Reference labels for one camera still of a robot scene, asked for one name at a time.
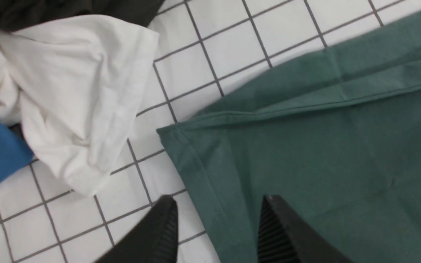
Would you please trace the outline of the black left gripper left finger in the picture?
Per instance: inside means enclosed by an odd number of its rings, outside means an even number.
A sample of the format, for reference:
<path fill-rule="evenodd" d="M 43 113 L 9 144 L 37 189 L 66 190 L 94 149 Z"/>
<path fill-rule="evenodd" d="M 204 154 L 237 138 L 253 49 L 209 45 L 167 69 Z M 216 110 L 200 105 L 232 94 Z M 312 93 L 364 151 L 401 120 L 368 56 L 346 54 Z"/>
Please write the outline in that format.
<path fill-rule="evenodd" d="M 178 254 L 178 206 L 161 196 L 142 220 L 97 263 L 175 263 Z"/>

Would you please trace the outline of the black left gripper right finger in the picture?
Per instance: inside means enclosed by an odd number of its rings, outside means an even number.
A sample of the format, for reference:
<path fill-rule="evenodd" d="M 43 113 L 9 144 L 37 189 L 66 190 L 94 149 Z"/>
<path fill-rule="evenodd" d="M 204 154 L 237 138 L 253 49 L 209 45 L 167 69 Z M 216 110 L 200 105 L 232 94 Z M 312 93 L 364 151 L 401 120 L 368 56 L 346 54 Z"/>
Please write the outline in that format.
<path fill-rule="evenodd" d="M 279 195 L 264 195 L 259 217 L 259 263 L 352 263 Z"/>

